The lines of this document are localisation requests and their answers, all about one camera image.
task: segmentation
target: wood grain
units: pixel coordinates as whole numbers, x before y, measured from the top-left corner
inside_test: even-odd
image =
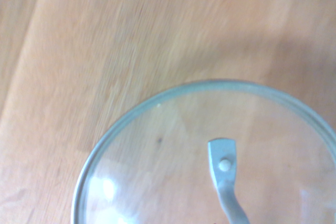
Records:
[[[169,87],[286,91],[336,127],[336,0],[1,0],[0,220],[69,223],[94,145]]]

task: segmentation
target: metal rim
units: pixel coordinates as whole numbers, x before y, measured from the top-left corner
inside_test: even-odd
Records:
[[[335,132],[317,112],[315,112],[312,108],[310,108],[300,100],[292,97],[291,95],[267,86],[259,85],[252,82],[236,80],[208,80],[183,84],[181,86],[177,86],[175,88],[163,91],[135,106],[125,115],[119,118],[112,125],[112,127],[107,130],[107,132],[93,148],[80,172],[75,187],[75,193],[72,199],[71,223],[86,224],[85,216],[81,215],[80,213],[81,210],[84,210],[85,212],[86,209],[86,200],[84,200],[84,202],[81,202],[81,193],[85,191],[85,182],[87,181],[87,178],[90,177],[94,172],[95,167],[98,164],[100,157],[104,153],[106,147],[113,141],[113,139],[119,134],[119,132],[123,128],[125,128],[140,114],[156,106],[158,103],[162,103],[164,101],[179,97],[184,94],[207,90],[230,90],[251,93],[269,100],[273,100],[290,109],[296,115],[301,117],[305,122],[307,122],[313,129],[315,129],[315,131],[323,139],[324,143],[326,144],[332,155],[334,163],[336,164]]]

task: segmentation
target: metal handle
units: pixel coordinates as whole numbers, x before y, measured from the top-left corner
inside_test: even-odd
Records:
[[[212,140],[208,143],[208,151],[211,176],[230,224],[249,224],[235,196],[237,168],[235,141],[226,138]]]

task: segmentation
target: glass lid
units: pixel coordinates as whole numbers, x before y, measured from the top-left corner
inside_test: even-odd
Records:
[[[204,81],[133,108],[93,149],[73,224],[336,224],[336,135],[254,83]]]

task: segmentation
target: wooden surface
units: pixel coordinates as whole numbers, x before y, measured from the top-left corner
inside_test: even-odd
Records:
[[[0,0],[0,222],[69,223],[108,127],[169,87],[231,78],[336,127],[336,0]]]

